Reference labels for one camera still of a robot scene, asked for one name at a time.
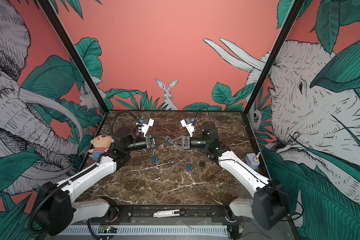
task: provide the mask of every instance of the wallpaper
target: wallpaper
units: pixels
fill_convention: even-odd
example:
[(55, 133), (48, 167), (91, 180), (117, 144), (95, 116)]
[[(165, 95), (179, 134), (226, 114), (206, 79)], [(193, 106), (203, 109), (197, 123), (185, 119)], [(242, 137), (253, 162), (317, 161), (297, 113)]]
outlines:
[(276, 1), (51, 3), (75, 44), (96, 40), (102, 76), (78, 51), (108, 108), (133, 110), (242, 111), (289, 9), (278, 17)]
[(90, 91), (81, 97), (83, 89), (37, 2), (0, 0), (0, 239), (37, 237), (26, 230), (37, 190), (79, 169), (102, 120)]
[(360, 1), (303, 8), (248, 117), (300, 238), (360, 240)]

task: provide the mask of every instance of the plush toy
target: plush toy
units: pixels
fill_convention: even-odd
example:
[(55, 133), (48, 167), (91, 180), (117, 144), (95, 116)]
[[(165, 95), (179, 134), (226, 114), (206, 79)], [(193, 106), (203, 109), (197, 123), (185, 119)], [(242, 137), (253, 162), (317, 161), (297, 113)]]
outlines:
[(90, 149), (88, 152), (92, 153), (90, 157), (92, 157), (93, 160), (97, 161), (97, 158), (100, 154), (107, 151), (110, 148), (110, 145), (114, 142), (113, 138), (109, 135), (99, 135), (91, 140), (91, 143), (95, 148)]

